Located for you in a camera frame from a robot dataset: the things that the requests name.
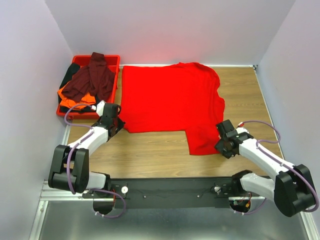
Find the bright red t shirt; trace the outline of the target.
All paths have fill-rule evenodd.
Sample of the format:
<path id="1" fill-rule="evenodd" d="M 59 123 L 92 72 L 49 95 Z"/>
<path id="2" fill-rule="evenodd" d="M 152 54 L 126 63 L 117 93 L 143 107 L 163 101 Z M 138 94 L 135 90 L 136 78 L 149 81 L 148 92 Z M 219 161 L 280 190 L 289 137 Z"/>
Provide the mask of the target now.
<path id="1" fill-rule="evenodd" d="M 162 67 L 124 66 L 121 112 L 129 133 L 184 131 L 190 155 L 217 154 L 225 100 L 220 78 L 197 62 Z"/>

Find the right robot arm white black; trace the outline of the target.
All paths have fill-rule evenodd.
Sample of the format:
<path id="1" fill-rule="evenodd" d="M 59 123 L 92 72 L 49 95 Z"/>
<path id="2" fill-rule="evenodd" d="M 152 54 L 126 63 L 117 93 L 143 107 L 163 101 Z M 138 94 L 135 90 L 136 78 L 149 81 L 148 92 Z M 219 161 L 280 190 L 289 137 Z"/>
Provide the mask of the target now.
<path id="1" fill-rule="evenodd" d="M 260 167 L 267 177 L 243 170 L 234 174 L 225 187 L 215 186 L 215 192 L 232 196 L 257 194 L 272 201 L 286 217 L 316 211 L 320 200 L 310 170 L 303 164 L 294 165 L 262 146 L 263 140 L 255 139 L 244 125 L 244 121 L 236 127 L 230 120 L 218 123 L 219 140 L 214 148 L 227 159 L 236 155 L 245 157 Z"/>

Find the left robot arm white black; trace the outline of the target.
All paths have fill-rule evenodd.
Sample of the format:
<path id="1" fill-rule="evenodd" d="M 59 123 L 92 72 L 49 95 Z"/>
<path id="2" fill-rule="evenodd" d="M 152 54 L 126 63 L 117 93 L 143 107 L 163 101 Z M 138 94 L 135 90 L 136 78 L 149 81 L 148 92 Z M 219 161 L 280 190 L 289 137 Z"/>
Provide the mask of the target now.
<path id="1" fill-rule="evenodd" d="M 125 122 L 119 117 L 121 106 L 118 104 L 101 101 L 92 108 L 99 116 L 93 125 L 73 124 L 68 121 L 69 111 L 65 114 L 68 125 L 88 128 L 88 132 L 78 140 L 54 149 L 48 186 L 72 194 L 91 190 L 104 198 L 110 194 L 111 177 L 90 171 L 90 156 L 123 129 Z"/>

